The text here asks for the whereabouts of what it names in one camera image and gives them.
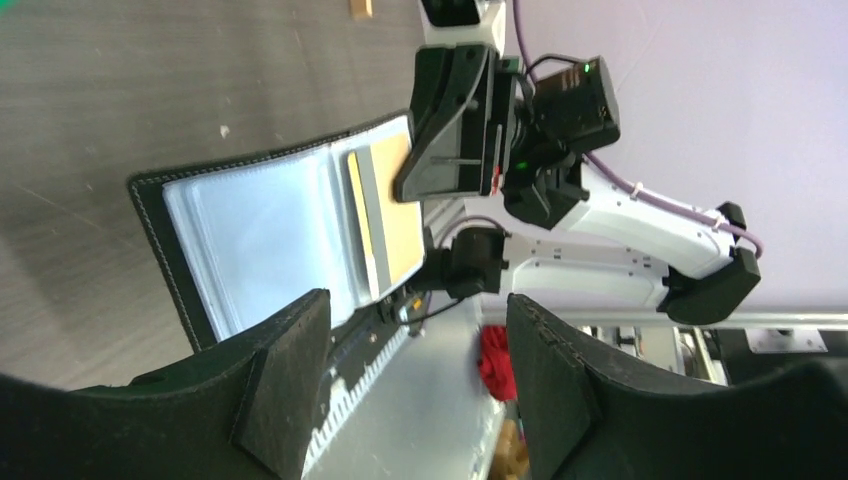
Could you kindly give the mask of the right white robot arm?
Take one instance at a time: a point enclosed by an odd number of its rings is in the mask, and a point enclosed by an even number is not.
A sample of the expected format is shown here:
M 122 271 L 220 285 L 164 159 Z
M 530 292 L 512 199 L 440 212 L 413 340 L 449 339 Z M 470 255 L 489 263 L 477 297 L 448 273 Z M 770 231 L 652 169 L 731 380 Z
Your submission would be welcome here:
M 621 135 L 604 58 L 533 66 L 483 43 L 415 57 L 412 149 L 393 185 L 403 202 L 499 195 L 514 219 L 600 238 L 545 243 L 494 220 L 429 239 L 411 292 L 456 301 L 531 289 L 609 293 L 691 326 L 726 320 L 761 279 L 762 243 L 741 207 L 702 210 L 629 182 L 596 155 Z

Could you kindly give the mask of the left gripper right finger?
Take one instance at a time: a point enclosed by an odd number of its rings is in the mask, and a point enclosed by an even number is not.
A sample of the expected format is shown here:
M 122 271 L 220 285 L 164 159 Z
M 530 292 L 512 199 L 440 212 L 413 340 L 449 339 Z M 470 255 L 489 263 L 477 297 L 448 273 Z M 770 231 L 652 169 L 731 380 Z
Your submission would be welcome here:
M 804 361 L 737 386 L 659 368 L 522 294 L 508 346 L 536 479 L 843 479 L 847 364 Z

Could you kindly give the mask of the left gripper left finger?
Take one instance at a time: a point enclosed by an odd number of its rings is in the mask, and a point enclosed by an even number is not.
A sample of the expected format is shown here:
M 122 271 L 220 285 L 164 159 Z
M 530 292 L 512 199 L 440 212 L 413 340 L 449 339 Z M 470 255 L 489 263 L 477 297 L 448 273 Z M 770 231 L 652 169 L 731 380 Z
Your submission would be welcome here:
M 314 289 L 122 387 L 1 379 L 5 479 L 297 479 L 330 334 Z

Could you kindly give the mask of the black leather card holder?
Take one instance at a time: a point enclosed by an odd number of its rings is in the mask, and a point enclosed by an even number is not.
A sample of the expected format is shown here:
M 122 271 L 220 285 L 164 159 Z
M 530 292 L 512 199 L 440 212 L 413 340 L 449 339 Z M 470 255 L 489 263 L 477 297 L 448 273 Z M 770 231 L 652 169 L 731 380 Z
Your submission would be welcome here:
M 313 289 L 332 327 L 374 300 L 343 158 L 406 133 L 398 111 L 301 144 L 142 172 L 127 182 L 195 351 L 266 320 Z

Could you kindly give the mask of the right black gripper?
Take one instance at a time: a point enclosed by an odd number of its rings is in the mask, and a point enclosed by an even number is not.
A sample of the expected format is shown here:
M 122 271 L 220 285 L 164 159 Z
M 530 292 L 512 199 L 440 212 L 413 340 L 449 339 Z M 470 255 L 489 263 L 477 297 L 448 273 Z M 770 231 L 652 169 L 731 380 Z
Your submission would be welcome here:
M 485 43 L 416 52 L 412 146 L 393 193 L 401 202 L 476 196 L 486 173 L 487 194 L 502 194 L 512 217 L 552 230 L 589 198 L 583 155 L 621 136 L 609 70 L 601 56 L 564 57 L 566 68 L 533 81 L 516 57 L 494 73 L 496 53 Z

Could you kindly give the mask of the gold striped card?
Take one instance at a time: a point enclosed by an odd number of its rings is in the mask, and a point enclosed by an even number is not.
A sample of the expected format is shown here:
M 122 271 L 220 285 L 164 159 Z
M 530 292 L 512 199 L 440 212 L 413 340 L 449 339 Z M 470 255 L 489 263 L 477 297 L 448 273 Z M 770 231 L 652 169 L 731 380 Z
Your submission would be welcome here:
M 381 300 L 423 265 L 422 206 L 394 197 L 394 180 L 411 151 L 406 133 L 359 146 L 343 158 L 352 189 L 368 290 Z

